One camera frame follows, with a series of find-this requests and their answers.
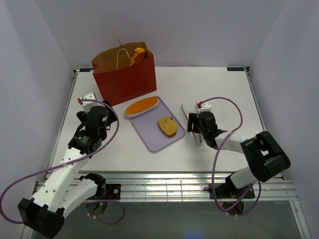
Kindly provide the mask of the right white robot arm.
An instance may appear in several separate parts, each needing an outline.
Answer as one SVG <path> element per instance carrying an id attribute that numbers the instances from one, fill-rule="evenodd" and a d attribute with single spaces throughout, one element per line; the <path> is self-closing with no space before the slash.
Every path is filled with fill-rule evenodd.
<path id="1" fill-rule="evenodd" d="M 286 153 L 268 131 L 255 136 L 230 134 L 218 128 L 214 114 L 208 111 L 188 115 L 187 131 L 199 134 L 205 143 L 215 150 L 242 153 L 248 166 L 233 172 L 218 186 L 209 185 L 207 190 L 212 199 L 254 198 L 249 186 L 256 182 L 267 182 L 291 166 Z"/>

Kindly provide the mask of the wavy orange bread piece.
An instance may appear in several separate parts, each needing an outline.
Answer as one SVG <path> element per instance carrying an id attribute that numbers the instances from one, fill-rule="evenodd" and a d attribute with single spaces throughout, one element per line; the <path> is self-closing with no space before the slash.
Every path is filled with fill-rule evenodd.
<path id="1" fill-rule="evenodd" d="M 135 53 L 131 58 L 131 63 L 130 65 L 133 65 L 135 63 L 139 63 L 143 61 L 147 57 L 147 51 L 144 48 L 137 47 L 135 49 Z"/>

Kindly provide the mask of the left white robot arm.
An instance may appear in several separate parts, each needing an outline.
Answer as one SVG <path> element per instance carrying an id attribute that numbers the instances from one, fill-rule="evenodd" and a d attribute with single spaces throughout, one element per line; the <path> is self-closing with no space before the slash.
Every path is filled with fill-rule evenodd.
<path id="1" fill-rule="evenodd" d="M 81 124 L 68 143 L 59 167 L 30 199 L 23 198 L 18 210 L 23 223 L 52 239 L 62 229 L 66 217 L 87 199 L 105 197 L 105 179 L 96 173 L 81 177 L 80 183 L 68 187 L 82 167 L 103 148 L 110 125 L 118 120 L 108 101 L 80 99 L 83 107 L 77 113 Z"/>

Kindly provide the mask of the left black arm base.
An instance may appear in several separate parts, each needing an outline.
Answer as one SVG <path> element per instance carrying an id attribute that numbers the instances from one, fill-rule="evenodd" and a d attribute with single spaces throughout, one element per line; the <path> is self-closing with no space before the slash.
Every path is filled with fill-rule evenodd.
<path id="1" fill-rule="evenodd" d="M 106 184 L 104 199 L 119 200 L 121 198 L 121 184 Z"/>

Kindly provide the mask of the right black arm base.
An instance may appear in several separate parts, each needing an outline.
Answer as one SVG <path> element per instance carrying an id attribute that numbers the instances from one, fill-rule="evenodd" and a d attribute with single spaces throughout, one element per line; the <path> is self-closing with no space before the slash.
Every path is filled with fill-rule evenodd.
<path id="1" fill-rule="evenodd" d="M 226 183 L 217 183 L 215 185 L 215 194 L 216 199 L 238 199 L 241 197 L 248 186 L 242 189 L 230 189 Z M 212 192 L 212 184 L 208 184 L 208 187 L 204 188 L 204 191 L 209 192 L 210 199 L 214 199 L 213 192 Z M 253 189 L 250 189 L 247 194 L 243 197 L 244 199 L 254 199 L 255 193 Z"/>

